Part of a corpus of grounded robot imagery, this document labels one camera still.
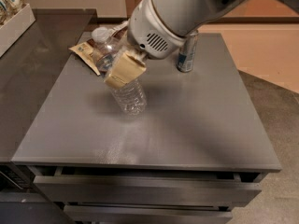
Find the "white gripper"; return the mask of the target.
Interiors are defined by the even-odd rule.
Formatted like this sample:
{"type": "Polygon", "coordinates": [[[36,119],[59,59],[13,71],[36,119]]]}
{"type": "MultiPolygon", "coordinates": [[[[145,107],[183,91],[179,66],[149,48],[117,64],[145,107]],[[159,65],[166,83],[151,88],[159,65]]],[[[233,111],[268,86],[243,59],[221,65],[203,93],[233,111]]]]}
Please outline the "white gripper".
{"type": "Polygon", "coordinates": [[[185,42],[184,37],[173,34],[163,24],[152,0],[142,0],[134,9],[128,24],[127,40],[135,49],[123,46],[104,78],[109,87],[117,90],[146,71],[147,54],[150,59],[161,60],[185,42]]]}

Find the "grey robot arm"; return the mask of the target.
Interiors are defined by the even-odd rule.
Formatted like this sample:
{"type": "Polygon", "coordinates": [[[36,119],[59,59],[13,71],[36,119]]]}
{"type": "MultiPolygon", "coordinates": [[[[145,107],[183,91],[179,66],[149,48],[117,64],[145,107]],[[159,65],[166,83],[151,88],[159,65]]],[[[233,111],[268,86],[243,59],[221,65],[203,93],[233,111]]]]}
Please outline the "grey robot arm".
{"type": "MultiPolygon", "coordinates": [[[[147,59],[161,60],[182,47],[187,36],[246,0],[142,0],[134,9],[105,83],[119,89],[141,76],[147,59]]],[[[299,12],[299,0],[278,0],[299,12]]]]}

